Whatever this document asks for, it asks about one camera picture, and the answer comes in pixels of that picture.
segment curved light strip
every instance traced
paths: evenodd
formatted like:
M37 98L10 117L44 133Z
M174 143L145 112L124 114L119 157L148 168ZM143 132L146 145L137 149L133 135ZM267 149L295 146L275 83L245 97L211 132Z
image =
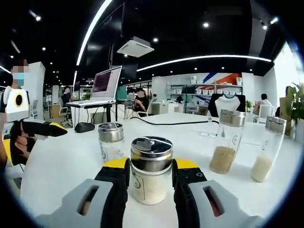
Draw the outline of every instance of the curved light strip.
M10 71L8 71L7 69L5 69L3 66L0 66L0 68L10 74Z
M86 32L85 39L82 42L82 46L80 48L80 52L79 52L79 55L78 55L78 60L77 60L77 63L76 63L77 66L79 66L79 64L80 64L81 57L84 53L86 44L87 44L87 42L88 42L88 40L91 36L91 33L93 32L94 27L96 26L96 24L97 24L98 20L100 19L101 15L104 13L105 9L110 5L110 3L112 1L113 0L105 0L103 2L103 4L101 5L101 7L99 8L98 12L96 13L95 17L93 18L93 20L92 20L92 22L89 26L89 29ZM75 85L76 76L77 76L77 72L75 72L75 74L74 74L73 86Z
M177 63L177 62L181 62L181 61L200 59L200 58L226 58L226 57L232 57L232 58L251 58L251 59L256 59L256 60L262 60L262 61L265 61L265 62L271 62L270 59L260 58L260 57L255 57L255 56L239 56L239 55L196 56L196 57L180 58L180 59L176 59L176 60L172 60L172 61L168 61L168 62L158 63L158 64L155 64L155 65L152 65L152 66L147 66L147 67L138 69L137 72L142 71L142 70L146 70L146 69L150 69L150 68L153 68L153 67L159 67L159 66L162 66L162 65L166 65L166 64L170 64L170 63Z

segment laptop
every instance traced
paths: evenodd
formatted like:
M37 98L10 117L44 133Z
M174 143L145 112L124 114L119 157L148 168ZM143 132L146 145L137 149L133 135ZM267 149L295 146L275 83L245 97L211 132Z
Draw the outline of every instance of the laptop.
M115 94L121 70L122 66L118 66L96 74L90 100L69 102L67 106L86 107L115 103Z

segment white tabletop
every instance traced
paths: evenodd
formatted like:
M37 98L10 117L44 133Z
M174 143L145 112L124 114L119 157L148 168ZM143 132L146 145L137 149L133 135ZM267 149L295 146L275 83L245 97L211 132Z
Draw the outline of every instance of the white tabletop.
M170 113L145 117L153 123L204 121L205 116ZM267 181L253 182L249 176L260 149L260 132L264 125L246 123L235 162L228 174L209 169L218 125L216 123L155 126L143 121L120 120L123 124L126 149L130 157L131 141L139 136L160 136L173 142L174 157L195 161L208 180L216 180L239 199L240 207L249 215L266 218L280 203L302 162L302 145L284 139L281 151ZM21 185L20 198L33 216L51 214L62 198L85 179L94 179L102 167L97 128L86 133L68 134L37 141L28 159ZM173 189L155 206L137 203L129 195L123 227L178 227Z

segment computer screen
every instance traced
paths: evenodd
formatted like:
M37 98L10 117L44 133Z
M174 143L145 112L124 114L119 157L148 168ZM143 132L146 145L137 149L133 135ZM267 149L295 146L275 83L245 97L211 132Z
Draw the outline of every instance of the computer screen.
M121 69L118 66L96 74L91 97L115 97Z

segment black device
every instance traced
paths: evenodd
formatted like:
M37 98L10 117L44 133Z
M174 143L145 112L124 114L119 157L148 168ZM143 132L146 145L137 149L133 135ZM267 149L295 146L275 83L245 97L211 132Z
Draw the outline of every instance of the black device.
M75 126L75 132L77 132L77 133L89 132L94 129L95 129L95 125L91 124L91 123L81 122Z

